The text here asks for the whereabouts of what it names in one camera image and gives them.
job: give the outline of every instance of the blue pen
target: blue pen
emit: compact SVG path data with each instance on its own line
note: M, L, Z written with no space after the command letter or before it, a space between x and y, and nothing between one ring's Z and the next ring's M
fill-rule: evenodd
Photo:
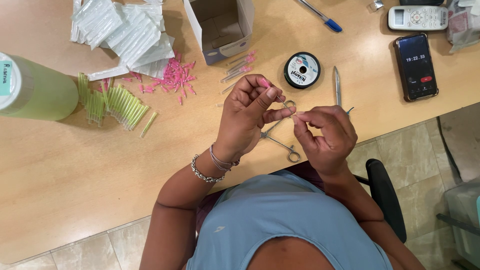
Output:
M306 6L311 12L319 16L322 20L324 20L325 24L328 25L328 27L330 27L332 30L334 30L335 32L342 32L342 28L339 25L337 25L336 22L334 22L332 19L329 19L323 13L318 11L318 9L310 5L307 1L299 0L299 2L302 3L304 6Z

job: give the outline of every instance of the silver chain bracelet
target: silver chain bracelet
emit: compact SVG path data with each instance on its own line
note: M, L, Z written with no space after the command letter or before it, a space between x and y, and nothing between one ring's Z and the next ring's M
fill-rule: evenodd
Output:
M197 167L195 167L195 161L197 160L197 157L199 157L199 155L195 155L192 159L192 171L193 173L195 173L196 176L198 176L199 178L202 178L207 183L220 182L225 178L225 175L223 175L220 178L213 178L213 177L206 177L205 175L201 174L197 170Z

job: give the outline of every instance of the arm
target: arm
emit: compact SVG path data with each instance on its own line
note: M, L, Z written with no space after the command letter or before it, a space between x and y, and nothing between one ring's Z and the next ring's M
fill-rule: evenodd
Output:
M347 166L357 134L340 106L315 107L293 116L294 133L310 164L317 170L325 193L342 203L365 233L387 253L394 269L425 269L384 220L375 201L361 187ZM320 128L324 136L313 136L307 123Z
M267 111L275 99L280 102L277 95L282 100L285 97L275 86L262 87L262 79L258 74L244 76L225 100L213 146L213 154L219 160L237 161L256 146L265 123L290 116L287 108ZM220 178L225 173L215 165L208 149L197 158L195 166L207 177ZM152 211L141 270L175 270L185 266L195 251L197 207L213 185L196 176L190 164L167 180Z

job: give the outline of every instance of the woman's hand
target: woman's hand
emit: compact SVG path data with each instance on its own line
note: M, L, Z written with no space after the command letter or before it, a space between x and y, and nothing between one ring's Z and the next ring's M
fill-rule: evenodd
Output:
M290 116L283 108L267 110L273 102L285 101L282 90L260 74L243 76L233 87L223 105L222 120L213 151L223 162L235 162L253 150L260 139L263 126Z
M315 107L293 116L294 133L312 167L320 176L333 176L347 169L346 158L357 142L357 134L340 106ZM324 136L313 136L307 124L320 128Z

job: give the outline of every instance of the phone case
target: phone case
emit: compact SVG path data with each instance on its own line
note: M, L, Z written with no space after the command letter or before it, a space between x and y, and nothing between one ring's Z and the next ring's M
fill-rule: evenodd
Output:
M430 54L430 45L428 44L427 34L426 33L419 33L419 34L410 35L410 36L407 36L407 37L414 37L414 36L419 36L419 35L424 35L425 39L427 40L428 57L430 57L430 63L432 63L432 66L433 66L432 55ZM432 67L432 73L433 73L433 77L435 78L435 80L434 80L435 81L435 88L437 88L436 93L432 94L432 95L424 96L424 97L421 97L421 98L415 98L415 99L410 98L410 96L408 95L407 79L405 77L405 71L404 71L404 68L403 68L402 56L400 54L400 48L398 47L398 41L403 39L403 38L407 38L407 37L399 37L399 38L395 39L395 41L393 43L393 47L395 49L395 54L396 54L396 62L398 64L398 71L400 72L400 79L402 81L403 98L406 102L413 102L413 101L416 101L418 99L435 97L436 95L438 95L438 86L437 86L437 80L436 80L436 77L435 77L435 71L433 70L433 67Z

